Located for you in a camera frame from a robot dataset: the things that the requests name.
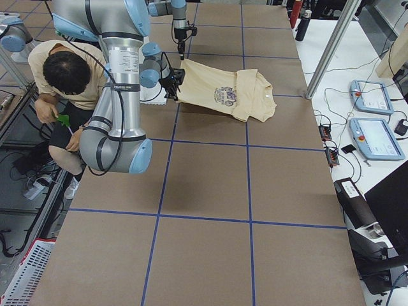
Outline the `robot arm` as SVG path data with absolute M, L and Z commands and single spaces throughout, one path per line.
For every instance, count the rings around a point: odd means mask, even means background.
M 149 1 L 147 8 L 151 17 L 172 16 L 172 40 L 177 44 L 180 60 L 183 61 L 185 59 L 187 32 L 189 31 L 186 1 Z
M 56 1 L 52 15 L 61 34 L 106 47 L 108 81 L 80 137 L 82 159 L 95 175 L 145 172 L 152 141 L 140 127 L 140 91 L 161 84 L 177 99 L 185 76 L 156 43 L 143 42 L 150 34 L 146 2 Z

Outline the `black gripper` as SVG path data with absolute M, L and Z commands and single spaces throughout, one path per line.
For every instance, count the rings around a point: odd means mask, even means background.
M 167 99 L 177 99 L 177 91 L 179 89 L 179 80 L 175 76 L 168 75 L 161 79 L 161 86 L 165 90 L 165 98 Z
M 180 60 L 184 60 L 185 48 L 186 48 L 186 39 L 187 39 L 187 30 L 186 29 L 174 29 L 174 36 L 177 42 L 177 50 L 180 54 Z

